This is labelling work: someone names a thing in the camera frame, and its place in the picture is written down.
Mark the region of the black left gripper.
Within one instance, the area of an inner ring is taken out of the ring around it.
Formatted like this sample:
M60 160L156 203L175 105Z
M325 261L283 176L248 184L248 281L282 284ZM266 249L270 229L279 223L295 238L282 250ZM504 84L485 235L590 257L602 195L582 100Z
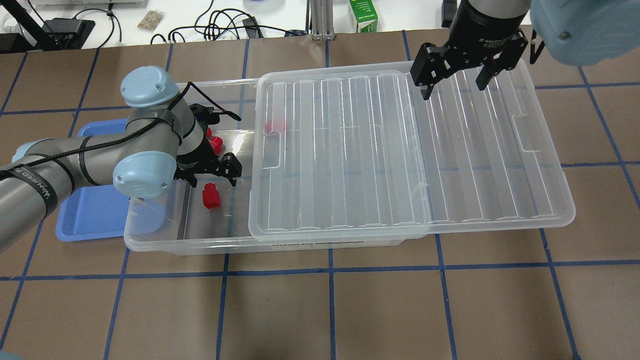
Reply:
M205 132L206 127L217 125L221 121L221 116L228 116L238 122L242 121L242 117L226 109L215 109L213 106L201 104L191 104L189 109L194 116L194 125L187 134L194 134L196 129L199 129L201 134L195 137L199 143L194 150L177 156L174 180L183 180L195 189L198 186L197 174L212 174L226 178L231 187L236 187L243 172L240 160L232 152L215 155Z

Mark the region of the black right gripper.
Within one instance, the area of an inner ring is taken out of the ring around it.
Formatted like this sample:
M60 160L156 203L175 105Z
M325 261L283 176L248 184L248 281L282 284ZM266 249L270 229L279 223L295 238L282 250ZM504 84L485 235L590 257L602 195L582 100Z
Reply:
M484 91L500 72L515 68L529 43L521 29L528 11L528 0L461 0L445 45L425 42L414 57L410 76L423 100L459 71L481 68L475 84Z

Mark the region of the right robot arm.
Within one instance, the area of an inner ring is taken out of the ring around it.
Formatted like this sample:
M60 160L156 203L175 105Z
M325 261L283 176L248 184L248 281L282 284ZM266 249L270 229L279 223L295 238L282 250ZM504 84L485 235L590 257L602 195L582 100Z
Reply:
M596 65L639 46L639 13L637 0L461 0L446 43L423 43L409 73L428 100L436 84L466 69L480 68L483 91L525 50L531 64L547 50L567 66Z

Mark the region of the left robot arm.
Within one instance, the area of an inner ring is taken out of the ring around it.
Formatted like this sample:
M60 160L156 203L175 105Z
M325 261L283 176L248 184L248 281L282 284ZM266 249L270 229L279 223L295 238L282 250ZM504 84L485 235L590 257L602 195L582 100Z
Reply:
M132 108L124 132L25 143L1 167L2 251L84 187L112 185L128 198L157 199L174 180L196 187L197 174L226 178L236 186L242 164L235 153L215 152L207 128L221 116L242 117L207 95L208 105L189 105L185 95L198 86L188 82L180 89L157 66L131 71L119 88Z

